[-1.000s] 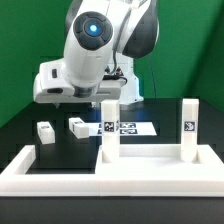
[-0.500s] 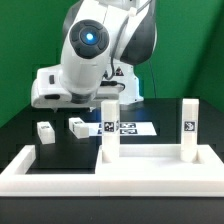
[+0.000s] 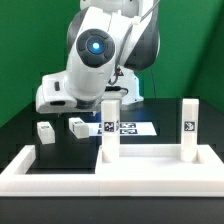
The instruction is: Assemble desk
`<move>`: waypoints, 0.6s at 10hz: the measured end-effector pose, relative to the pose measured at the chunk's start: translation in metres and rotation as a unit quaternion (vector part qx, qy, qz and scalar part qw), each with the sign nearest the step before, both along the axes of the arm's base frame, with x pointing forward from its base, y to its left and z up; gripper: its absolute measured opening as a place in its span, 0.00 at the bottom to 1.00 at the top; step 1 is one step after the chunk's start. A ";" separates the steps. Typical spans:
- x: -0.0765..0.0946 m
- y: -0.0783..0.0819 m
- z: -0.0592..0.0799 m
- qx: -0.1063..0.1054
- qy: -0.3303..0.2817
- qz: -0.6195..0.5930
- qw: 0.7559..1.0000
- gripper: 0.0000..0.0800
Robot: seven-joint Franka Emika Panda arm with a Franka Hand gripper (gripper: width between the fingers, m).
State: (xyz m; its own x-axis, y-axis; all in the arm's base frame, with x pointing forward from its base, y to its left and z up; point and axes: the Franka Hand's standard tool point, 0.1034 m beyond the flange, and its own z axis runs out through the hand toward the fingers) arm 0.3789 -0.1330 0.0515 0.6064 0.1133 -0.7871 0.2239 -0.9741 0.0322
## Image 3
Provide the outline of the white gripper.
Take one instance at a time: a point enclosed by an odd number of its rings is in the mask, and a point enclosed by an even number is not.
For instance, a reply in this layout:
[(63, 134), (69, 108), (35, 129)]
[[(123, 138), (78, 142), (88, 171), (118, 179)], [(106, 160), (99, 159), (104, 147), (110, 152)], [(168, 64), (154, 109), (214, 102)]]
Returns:
[(94, 112), (99, 111), (103, 100), (122, 100), (121, 89), (118, 86), (109, 88), (106, 86), (101, 95), (90, 93), (91, 83), (85, 90), (79, 91), (73, 96), (65, 88), (67, 72), (45, 75), (42, 84), (36, 93), (36, 111), (41, 114), (70, 113), (70, 112)]

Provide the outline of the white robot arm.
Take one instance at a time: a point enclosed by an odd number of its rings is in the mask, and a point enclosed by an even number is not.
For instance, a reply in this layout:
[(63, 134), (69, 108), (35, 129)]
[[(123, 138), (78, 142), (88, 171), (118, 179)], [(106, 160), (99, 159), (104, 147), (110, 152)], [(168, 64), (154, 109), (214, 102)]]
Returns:
[(42, 78), (36, 111), (96, 111), (121, 68), (141, 71), (151, 66), (160, 47), (159, 3), (80, 0), (67, 32), (66, 69)]

